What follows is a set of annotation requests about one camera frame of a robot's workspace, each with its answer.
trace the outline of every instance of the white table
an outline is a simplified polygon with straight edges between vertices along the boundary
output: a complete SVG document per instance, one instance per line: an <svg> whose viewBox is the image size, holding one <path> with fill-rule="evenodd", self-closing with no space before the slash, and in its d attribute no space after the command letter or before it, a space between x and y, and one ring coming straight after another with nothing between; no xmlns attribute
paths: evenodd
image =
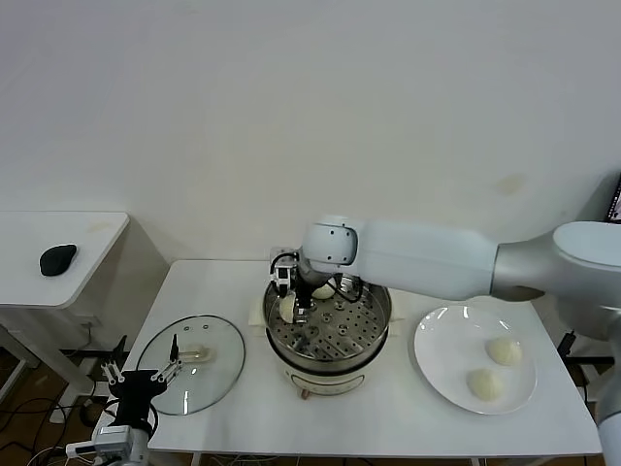
<svg viewBox="0 0 621 466"><path fill-rule="evenodd" d="M85 373L93 361L74 365L37 321L36 311L70 306L128 222L126 213L0 212L0 323L69 383L61 406L91 393L93 381ZM78 246L69 269L57 277L41 275L41 254L64 244ZM50 420L62 422L63 416L57 410Z"/></svg>
<svg viewBox="0 0 621 466"><path fill-rule="evenodd" d="M148 341L186 316L214 314L245 338L246 362L233 389L190 416L160 415L151 450L278 455L383 457L511 457L601 451L596 426L530 304L497 302L537 355L539 383L523 409L481 416L444 400L414 370L408 346L415 323L442 301L393 292L408 317L388 339L368 381L337 397L303 401L280 375L266 338L247 324L268 279L267 263L178 261L172 266L125 369L134 369ZM100 424L112 419L103 415Z"/></svg>

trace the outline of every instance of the cable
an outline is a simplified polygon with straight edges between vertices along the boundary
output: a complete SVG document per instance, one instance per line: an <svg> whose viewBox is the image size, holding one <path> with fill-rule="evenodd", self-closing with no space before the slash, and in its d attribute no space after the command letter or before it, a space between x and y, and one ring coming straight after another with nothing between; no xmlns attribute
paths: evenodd
<svg viewBox="0 0 621 466"><path fill-rule="evenodd" d="M28 463L26 464L26 466L30 466L30 465L32 464L32 462L33 462L33 461L37 458L37 456L39 456L41 453L44 453L44 452L46 452L46 451L48 451L48 450L50 450L50 449L59 449L59 448L61 448L61 449L62 449L62 447L56 447L56 446L54 446L54 447L49 447L48 449L42 449L42 450L41 450L41 451L39 451L37 454L35 454L32 458L30 458L30 461L28 461Z"/></svg>
<svg viewBox="0 0 621 466"><path fill-rule="evenodd" d="M97 383L93 383L93 388L90 391L90 395L86 395L87 399L92 400L93 399L93 395L95 393L95 388L97 387ZM37 410L37 411L20 411L19 408L21 408L22 406L25 406L29 403L32 403L34 401L50 401L52 403L56 403L55 400L52 400L51 398L46 398L46 397L40 397L40 398L31 398L29 400L26 400L22 403L20 403L19 405L17 405L17 408L15 408L14 410L0 410L0 415L11 415L11 416L15 416L15 415L41 415L43 413L47 413L49 411L49 408L47 408L46 410ZM72 408L79 408L80 406L82 406L84 403L79 403L76 405L68 405L68 406L60 406L56 403L57 408L55 409L62 409L62 410L71 410ZM0 432L2 432L4 429L6 428L6 426L2 426L0 427Z"/></svg>
<svg viewBox="0 0 621 466"><path fill-rule="evenodd" d="M326 284L330 286L334 290L335 293L341 296L342 299L347 301L349 304L356 304L358 301L360 301L360 298L362 298L362 293L364 292L364 286L361 283L359 283L358 284L358 287L359 287L358 295L352 300L352 299L349 299L347 296L345 296L344 293L342 293L336 286L332 285L330 281L326 282Z"/></svg>
<svg viewBox="0 0 621 466"><path fill-rule="evenodd" d="M81 347L79 347L79 348L77 348L77 349L74 349L74 350L73 350L72 352L70 352L69 354L65 354L65 356L67 356L67 357L71 357L71 356L75 355L78 351L82 351L82 350L84 350L84 349L88 348L88 346L92 343L92 341L93 341L93 336L92 336L92 334L91 334L91 329L92 329L92 327L93 327L93 324L92 324L92 323L90 323L90 322L88 322L88 323L86 324L86 326L88 327L88 341L87 341L85 344L83 344Z"/></svg>
<svg viewBox="0 0 621 466"><path fill-rule="evenodd" d="M39 428L37 429L37 433L35 434L35 440L32 442L32 449L36 449L37 447L37 439L39 438L39 434L41 433L41 431L43 430L43 426L45 425L45 422L48 418L48 414L50 411L53 411L52 407L55 405L56 407L60 408L60 413L62 414L62 418L63 418L63 423L62 423L62 431L60 432L60 436L58 437L58 440L56 440L56 443L54 444L53 449L51 449L51 451L46 454L43 458L43 463L39 463L36 462L35 464L41 464L41 465L46 465L49 463L49 460L53 457L53 453L54 451L60 446L60 443L62 442L63 437L65 436L65 434L67 433L67 421L69 419L67 419L67 414L65 413L65 410L63 410L60 405L58 404L57 400L58 398L60 398L60 396L62 395L62 393L64 392L64 388L63 390L58 393L58 395L56 396L56 399L53 401L53 405L49 407L48 412L46 413L46 415L43 417L43 419L41 420L41 423L39 424Z"/></svg>

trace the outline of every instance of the steamed bun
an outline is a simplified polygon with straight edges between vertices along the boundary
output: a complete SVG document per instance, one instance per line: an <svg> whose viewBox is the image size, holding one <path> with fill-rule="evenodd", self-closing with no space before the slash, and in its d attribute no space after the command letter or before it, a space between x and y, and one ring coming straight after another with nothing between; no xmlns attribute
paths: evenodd
<svg viewBox="0 0 621 466"><path fill-rule="evenodd" d="M468 374L467 383L473 395L483 401L494 401L505 391L501 378L489 369L471 371Z"/></svg>
<svg viewBox="0 0 621 466"><path fill-rule="evenodd" d="M497 364L515 366L522 362L522 347L519 342L510 337L490 340L486 345L486 349L489 357Z"/></svg>

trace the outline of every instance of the white wall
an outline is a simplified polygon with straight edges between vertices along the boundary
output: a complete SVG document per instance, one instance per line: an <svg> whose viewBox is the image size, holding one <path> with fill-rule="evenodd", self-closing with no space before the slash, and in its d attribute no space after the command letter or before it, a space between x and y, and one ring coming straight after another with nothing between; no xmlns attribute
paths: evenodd
<svg viewBox="0 0 621 466"><path fill-rule="evenodd" d="M621 168L616 1L0 3L0 210L125 210L167 259L323 213L508 241Z"/></svg>

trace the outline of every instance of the dough ball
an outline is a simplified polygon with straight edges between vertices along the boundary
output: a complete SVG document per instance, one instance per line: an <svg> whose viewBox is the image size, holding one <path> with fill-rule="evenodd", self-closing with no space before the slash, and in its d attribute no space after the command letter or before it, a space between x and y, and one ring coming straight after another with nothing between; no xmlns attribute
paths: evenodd
<svg viewBox="0 0 621 466"><path fill-rule="evenodd" d="M330 299L332 296L334 296L334 289L332 289L328 284L323 285L312 293L312 297L314 299Z"/></svg>
<svg viewBox="0 0 621 466"><path fill-rule="evenodd" d="M487 342L487 354L494 362L503 366L515 366L522 362L522 347L510 337L501 337Z"/></svg>
<svg viewBox="0 0 621 466"><path fill-rule="evenodd" d="M494 401L505 391L501 378L489 369L477 369L468 374L468 388L483 401Z"/></svg>
<svg viewBox="0 0 621 466"><path fill-rule="evenodd" d="M289 293L280 299L278 310L280 318L287 323L293 322L293 310L295 309L295 293Z"/></svg>

